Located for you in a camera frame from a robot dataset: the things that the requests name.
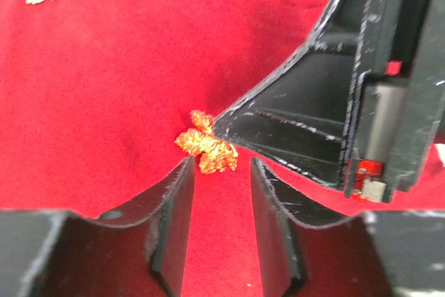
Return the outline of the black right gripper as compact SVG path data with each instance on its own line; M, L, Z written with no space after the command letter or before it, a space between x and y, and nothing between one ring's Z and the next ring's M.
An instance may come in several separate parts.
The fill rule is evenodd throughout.
M391 202L419 179L444 114L444 0L364 0L343 193Z

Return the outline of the red t-shirt garment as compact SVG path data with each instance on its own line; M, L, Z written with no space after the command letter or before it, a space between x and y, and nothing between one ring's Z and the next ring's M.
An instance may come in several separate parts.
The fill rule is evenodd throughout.
M444 202L444 114L419 179L391 202L325 188L233 143L235 171L203 174L174 141L190 112L216 118L277 69L329 0L1 0L1 211L96 219L183 159L195 184L179 296L265 296L251 160L346 216Z

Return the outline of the gold maple leaf brooch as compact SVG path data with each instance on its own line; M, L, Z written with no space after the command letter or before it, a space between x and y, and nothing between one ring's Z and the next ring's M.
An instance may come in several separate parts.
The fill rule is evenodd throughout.
M238 152L235 146L216 138L213 134L215 118L200 110L190 112L193 127L183 131L174 143L185 153L199 157L199 169L203 174L235 171L238 167Z

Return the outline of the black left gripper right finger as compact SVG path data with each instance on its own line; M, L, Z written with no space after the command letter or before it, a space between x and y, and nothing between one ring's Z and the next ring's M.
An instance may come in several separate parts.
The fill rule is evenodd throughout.
M265 296L443 296L444 212L346 216L251 160Z

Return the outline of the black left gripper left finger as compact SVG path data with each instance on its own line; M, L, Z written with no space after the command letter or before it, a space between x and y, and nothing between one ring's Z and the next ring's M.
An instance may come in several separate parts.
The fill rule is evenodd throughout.
M1 295L179 296L194 184L188 157L96 219L2 210Z

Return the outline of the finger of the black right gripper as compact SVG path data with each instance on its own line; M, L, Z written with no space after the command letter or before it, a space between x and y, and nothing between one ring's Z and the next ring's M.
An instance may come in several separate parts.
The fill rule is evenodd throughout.
M364 2L329 0L303 44L216 118L216 137L339 190Z

